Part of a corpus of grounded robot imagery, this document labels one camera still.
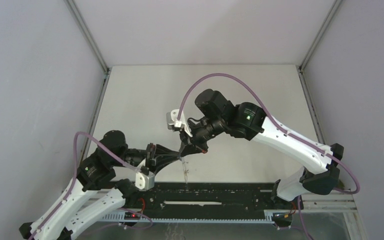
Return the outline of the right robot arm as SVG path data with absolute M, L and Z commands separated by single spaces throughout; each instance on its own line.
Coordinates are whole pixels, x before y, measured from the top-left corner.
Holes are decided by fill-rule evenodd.
M 276 119 L 270 119 L 263 108 L 251 102 L 233 105 L 221 92 L 206 89 L 200 93 L 195 105 L 203 113 L 199 120 L 186 119 L 184 113 L 174 109 L 167 113 L 168 128 L 179 132 L 180 156 L 206 153 L 207 142 L 222 133 L 237 139 L 246 139 L 270 146 L 302 165 L 288 178 L 275 182 L 271 204 L 284 209 L 297 196 L 305 193 L 329 195 L 339 182 L 338 164 L 328 156 L 342 158 L 344 147 L 338 143 L 325 145 L 286 127 L 282 132 Z

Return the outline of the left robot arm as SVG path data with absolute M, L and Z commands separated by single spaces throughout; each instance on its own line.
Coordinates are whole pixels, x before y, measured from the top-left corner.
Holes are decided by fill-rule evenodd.
M 145 150 L 128 148 L 122 131 L 110 130 L 95 151 L 77 165 L 73 178 L 54 204 L 19 232 L 25 240 L 75 240 L 110 212 L 133 208 L 144 191 L 154 187 L 155 175 L 180 159 L 178 151 L 150 143 Z

